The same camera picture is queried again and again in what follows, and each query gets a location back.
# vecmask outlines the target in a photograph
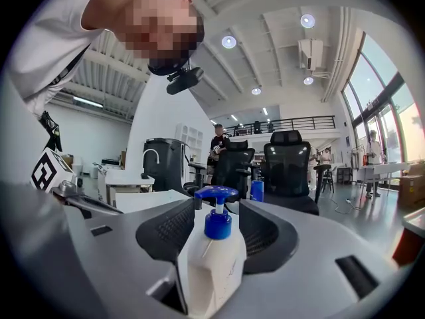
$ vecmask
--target black metal railing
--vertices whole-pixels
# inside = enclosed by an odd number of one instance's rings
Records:
[[[245,136],[272,133],[275,131],[318,129],[335,129],[334,116],[289,118],[285,120],[244,124],[243,126],[227,126],[226,133],[230,136]]]

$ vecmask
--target air conditioning unit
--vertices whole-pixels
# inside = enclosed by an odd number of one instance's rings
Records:
[[[314,71],[321,67],[323,57],[323,41],[304,39],[298,41],[299,67]]]

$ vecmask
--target blue pump nozzle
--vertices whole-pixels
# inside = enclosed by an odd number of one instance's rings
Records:
[[[238,195],[238,191],[233,188],[221,185],[209,185],[195,192],[197,199],[204,197],[216,198],[216,209],[205,217],[204,233],[214,240],[223,240],[230,236],[232,229],[232,217],[224,209],[224,201],[229,196]]]

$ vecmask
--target man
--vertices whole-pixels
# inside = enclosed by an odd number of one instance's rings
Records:
[[[15,43],[6,70],[37,118],[105,29],[134,57],[169,66],[188,58],[203,39],[202,19],[189,0],[45,1]]]
[[[316,166],[316,148],[310,145],[310,156],[308,157],[308,170],[310,174],[310,190],[316,190],[316,171],[314,167]]]
[[[226,141],[229,141],[228,135],[223,133],[221,124],[215,126],[215,137],[211,140],[210,156],[207,162],[208,183],[211,183],[211,178],[214,175],[214,169],[217,166],[220,153],[226,149]]]
[[[320,163],[321,164],[332,164],[332,155],[329,151],[329,148],[326,148],[324,152],[322,152],[320,156]]]
[[[367,155],[367,161],[368,165],[374,165],[374,164],[381,164],[382,161],[385,160],[385,155],[383,153],[383,150],[381,149],[381,145],[377,141],[377,132],[375,130],[371,130],[371,140],[368,142],[366,146],[366,155]],[[366,186],[366,198],[371,199],[371,189],[372,189],[373,183],[368,183]],[[373,193],[376,197],[380,197],[380,193],[377,192],[378,190],[378,182],[375,182],[375,185],[373,186]]]

